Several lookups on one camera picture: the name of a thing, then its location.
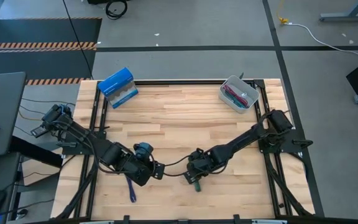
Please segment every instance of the clear plastic container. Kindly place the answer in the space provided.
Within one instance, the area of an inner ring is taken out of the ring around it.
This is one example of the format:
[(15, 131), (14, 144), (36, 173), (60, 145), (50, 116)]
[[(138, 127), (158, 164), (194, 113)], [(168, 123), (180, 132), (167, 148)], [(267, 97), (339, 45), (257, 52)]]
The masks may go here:
[[(228, 85), (231, 84), (231, 85), (235, 86), (237, 89), (239, 89), (240, 91), (247, 94), (245, 99), (248, 102), (248, 105), (249, 105), (248, 108), (238, 107), (224, 94), (223, 86), (226, 84), (228, 84)], [(246, 84), (239, 77), (232, 75), (219, 88), (219, 98), (223, 102), (225, 102), (227, 105), (229, 105), (231, 108), (233, 108), (236, 112), (243, 114), (249, 108), (251, 108), (252, 105), (259, 99), (259, 92), (256, 89), (252, 88), (250, 85)]]

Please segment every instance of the blue handle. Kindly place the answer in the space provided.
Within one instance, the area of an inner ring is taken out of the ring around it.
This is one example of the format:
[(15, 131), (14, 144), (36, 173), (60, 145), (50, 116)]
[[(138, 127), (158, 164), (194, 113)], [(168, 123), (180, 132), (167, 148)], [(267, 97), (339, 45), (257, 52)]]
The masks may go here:
[(136, 195), (135, 195), (134, 187), (132, 186), (132, 180), (127, 176), (125, 176), (125, 178), (127, 179), (127, 182), (128, 182), (129, 198), (130, 198), (132, 203), (135, 203), (136, 202)]

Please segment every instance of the white cable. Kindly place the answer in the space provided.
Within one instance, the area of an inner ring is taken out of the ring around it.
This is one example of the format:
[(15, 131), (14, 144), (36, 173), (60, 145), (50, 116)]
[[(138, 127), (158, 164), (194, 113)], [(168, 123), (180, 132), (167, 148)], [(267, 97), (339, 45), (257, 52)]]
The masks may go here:
[(314, 35), (313, 35), (313, 34), (311, 33), (311, 31), (309, 30), (309, 28), (307, 28), (307, 27), (304, 26), (304, 25), (301, 25), (301, 24), (293, 24), (293, 23), (291, 23), (291, 22), (284, 23), (284, 25), (303, 27), (303, 28), (305, 28), (305, 29), (309, 32), (309, 34), (311, 35), (311, 37), (314, 38), (314, 40), (317, 41), (318, 43), (323, 44), (323, 45), (325, 45), (325, 46), (327, 46), (327, 47), (330, 47), (330, 48), (332, 48), (332, 49), (338, 50), (338, 51), (340, 51), (340, 52), (349, 52), (349, 53), (354, 53), (354, 54), (358, 55), (357, 52), (354, 52), (354, 51), (351, 51), (351, 50), (338, 49), (338, 48), (333, 47), (333, 46), (331, 46), (331, 45), (329, 45), (329, 44), (323, 43), (322, 41), (320, 41), (320, 40), (318, 40), (316, 37), (314, 37)]

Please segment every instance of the blue cardboard box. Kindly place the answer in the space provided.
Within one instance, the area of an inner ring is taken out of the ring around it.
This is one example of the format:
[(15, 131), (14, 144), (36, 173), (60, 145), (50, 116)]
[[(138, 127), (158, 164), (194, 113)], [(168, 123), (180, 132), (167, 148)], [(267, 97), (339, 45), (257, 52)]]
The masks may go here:
[(134, 77), (128, 68), (123, 68), (100, 82), (98, 88), (114, 109), (138, 94)]

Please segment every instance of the caster wheel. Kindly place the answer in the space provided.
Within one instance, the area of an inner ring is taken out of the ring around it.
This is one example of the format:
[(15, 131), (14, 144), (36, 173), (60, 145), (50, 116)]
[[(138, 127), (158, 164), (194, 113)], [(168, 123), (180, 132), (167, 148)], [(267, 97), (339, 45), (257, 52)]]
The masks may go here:
[(18, 213), (17, 213), (17, 216), (16, 216), (16, 220), (19, 220), (23, 217), (25, 217), (27, 214), (28, 214), (28, 210), (27, 209), (22, 209), (20, 210)]

